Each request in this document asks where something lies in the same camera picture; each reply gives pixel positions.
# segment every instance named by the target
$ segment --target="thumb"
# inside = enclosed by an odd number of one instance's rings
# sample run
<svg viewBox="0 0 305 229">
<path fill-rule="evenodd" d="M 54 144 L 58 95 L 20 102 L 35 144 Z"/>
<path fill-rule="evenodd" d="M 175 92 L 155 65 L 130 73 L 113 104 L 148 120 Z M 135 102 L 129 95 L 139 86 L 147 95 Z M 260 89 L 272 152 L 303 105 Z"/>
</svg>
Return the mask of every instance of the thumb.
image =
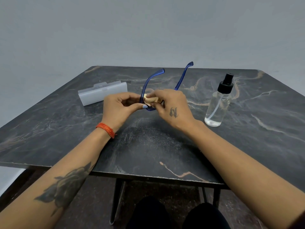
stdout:
<svg viewBox="0 0 305 229">
<path fill-rule="evenodd" d="M 136 110 L 140 110 L 140 109 L 144 109 L 147 108 L 146 104 L 140 104 L 140 103 L 135 103 L 132 104 L 128 107 L 126 107 L 128 109 L 128 111 L 130 112 L 130 114 L 134 113 Z"/>
<path fill-rule="evenodd" d="M 163 108 L 162 104 L 157 103 L 157 102 L 153 102 L 152 104 L 157 109 L 160 116 L 165 113 L 165 109 Z"/>
</svg>

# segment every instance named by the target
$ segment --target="orange thread bracelet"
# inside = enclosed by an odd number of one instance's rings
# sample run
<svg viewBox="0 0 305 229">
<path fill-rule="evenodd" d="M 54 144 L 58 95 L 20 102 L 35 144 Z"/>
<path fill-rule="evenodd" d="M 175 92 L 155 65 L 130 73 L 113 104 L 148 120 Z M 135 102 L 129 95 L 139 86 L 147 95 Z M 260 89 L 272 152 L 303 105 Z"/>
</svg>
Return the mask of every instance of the orange thread bracelet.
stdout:
<svg viewBox="0 0 305 229">
<path fill-rule="evenodd" d="M 106 125 L 104 123 L 99 123 L 95 128 L 104 129 L 111 136 L 112 139 L 116 135 L 116 134 L 114 134 L 114 131 L 112 130 L 112 128 L 110 128 L 108 125 Z"/>
</svg>

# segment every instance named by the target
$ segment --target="beige cloth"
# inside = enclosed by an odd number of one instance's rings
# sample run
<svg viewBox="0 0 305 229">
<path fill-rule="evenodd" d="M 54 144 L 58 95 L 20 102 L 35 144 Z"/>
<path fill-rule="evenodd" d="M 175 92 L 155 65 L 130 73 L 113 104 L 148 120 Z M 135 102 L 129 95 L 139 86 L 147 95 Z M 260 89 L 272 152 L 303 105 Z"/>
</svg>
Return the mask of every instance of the beige cloth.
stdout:
<svg viewBox="0 0 305 229">
<path fill-rule="evenodd" d="M 147 94 L 144 94 L 144 98 L 145 98 L 144 103 L 147 104 L 148 106 L 151 106 L 150 103 L 152 103 L 152 102 L 161 103 L 161 101 L 162 101 L 158 97 L 146 98 L 146 96 L 147 96 Z"/>
</svg>

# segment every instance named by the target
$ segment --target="black marble tabletop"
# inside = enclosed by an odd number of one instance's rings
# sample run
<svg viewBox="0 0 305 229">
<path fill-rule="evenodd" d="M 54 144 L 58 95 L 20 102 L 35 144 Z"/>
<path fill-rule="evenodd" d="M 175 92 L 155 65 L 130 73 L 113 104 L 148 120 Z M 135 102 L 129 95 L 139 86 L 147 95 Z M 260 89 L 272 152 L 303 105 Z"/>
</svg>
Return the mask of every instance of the black marble tabletop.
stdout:
<svg viewBox="0 0 305 229">
<path fill-rule="evenodd" d="M 0 129 L 0 165 L 48 168 L 101 121 L 103 102 L 82 106 L 78 90 L 121 80 L 141 93 L 159 68 L 95 66 Z M 183 68 L 166 68 L 147 92 L 174 88 Z M 305 191 L 305 97 L 259 70 L 189 68 L 179 88 L 198 120 L 225 74 L 234 74 L 233 100 L 221 126 L 211 128 Z M 196 146 L 157 111 L 134 113 L 103 149 L 93 175 L 226 188 Z"/>
</svg>

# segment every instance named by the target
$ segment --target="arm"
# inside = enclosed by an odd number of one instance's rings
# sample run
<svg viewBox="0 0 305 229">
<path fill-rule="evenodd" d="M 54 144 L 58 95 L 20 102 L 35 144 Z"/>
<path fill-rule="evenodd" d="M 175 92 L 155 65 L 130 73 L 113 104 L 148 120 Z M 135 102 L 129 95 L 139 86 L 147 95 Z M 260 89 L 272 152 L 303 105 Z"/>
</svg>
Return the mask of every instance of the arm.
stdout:
<svg viewBox="0 0 305 229">
<path fill-rule="evenodd" d="M 305 210 L 305 193 L 195 120 L 182 92 L 157 90 L 147 98 L 153 96 L 165 102 L 165 108 L 153 104 L 159 115 L 196 143 L 231 190 L 269 228 L 287 228 Z"/>
<path fill-rule="evenodd" d="M 102 122 L 116 132 L 134 111 L 146 106 L 139 99 L 129 92 L 107 96 Z M 105 130 L 96 128 L 0 213 L 1 228 L 54 227 L 109 139 Z"/>
</svg>

